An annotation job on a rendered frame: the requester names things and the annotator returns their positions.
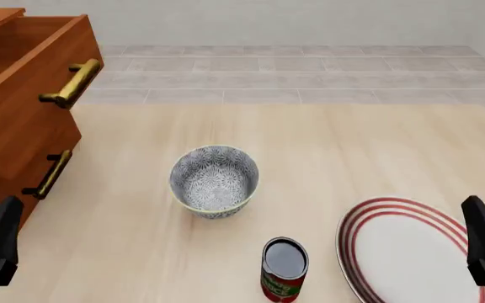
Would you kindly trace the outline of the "grey patterned bowl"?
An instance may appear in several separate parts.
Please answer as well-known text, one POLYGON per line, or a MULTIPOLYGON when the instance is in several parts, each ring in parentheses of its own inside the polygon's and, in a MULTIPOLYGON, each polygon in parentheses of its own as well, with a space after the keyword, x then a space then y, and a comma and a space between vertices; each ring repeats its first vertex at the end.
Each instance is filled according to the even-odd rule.
POLYGON ((257 163, 233 146, 201 146, 174 163, 169 186, 196 216, 221 219, 244 208, 258 187, 257 163))

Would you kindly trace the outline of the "white plate with red rings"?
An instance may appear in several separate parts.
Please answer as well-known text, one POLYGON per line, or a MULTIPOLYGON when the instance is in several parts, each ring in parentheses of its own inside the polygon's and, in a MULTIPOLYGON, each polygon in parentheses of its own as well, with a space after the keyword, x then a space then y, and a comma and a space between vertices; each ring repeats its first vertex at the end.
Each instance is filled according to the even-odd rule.
POLYGON ((485 303, 467 249, 459 221, 397 197, 356 204, 336 234, 338 264, 359 303, 485 303))

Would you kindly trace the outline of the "closed wooden drawer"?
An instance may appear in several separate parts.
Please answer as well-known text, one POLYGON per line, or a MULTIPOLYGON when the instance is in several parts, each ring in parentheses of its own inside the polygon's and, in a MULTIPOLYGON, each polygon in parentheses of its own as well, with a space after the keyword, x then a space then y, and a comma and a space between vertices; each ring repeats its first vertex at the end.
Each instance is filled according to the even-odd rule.
POLYGON ((24 225, 40 201, 21 194, 21 190, 38 186, 51 166, 46 156, 72 151, 81 138, 68 110, 43 115, 10 132, 10 145, 0 151, 0 204, 8 196, 22 201, 24 208, 19 226, 24 225))

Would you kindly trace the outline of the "open wooden drawer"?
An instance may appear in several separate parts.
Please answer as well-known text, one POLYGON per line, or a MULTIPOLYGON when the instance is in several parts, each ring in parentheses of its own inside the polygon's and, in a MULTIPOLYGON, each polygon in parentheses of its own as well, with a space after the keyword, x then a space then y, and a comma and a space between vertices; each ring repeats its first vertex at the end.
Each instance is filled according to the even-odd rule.
POLYGON ((86 14, 71 17, 16 17, 0 26, 0 107, 37 110, 42 93, 58 93, 72 78, 71 64, 101 62, 86 14))

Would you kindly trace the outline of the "red tomato sauce tin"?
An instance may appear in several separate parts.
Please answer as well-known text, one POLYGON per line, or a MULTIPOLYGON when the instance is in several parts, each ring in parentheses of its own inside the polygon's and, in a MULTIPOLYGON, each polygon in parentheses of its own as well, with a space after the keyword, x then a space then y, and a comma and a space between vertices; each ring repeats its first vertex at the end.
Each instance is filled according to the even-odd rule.
POLYGON ((301 292, 309 267, 304 247, 289 237, 270 239, 262 251, 260 285, 274 303, 292 303, 301 292))

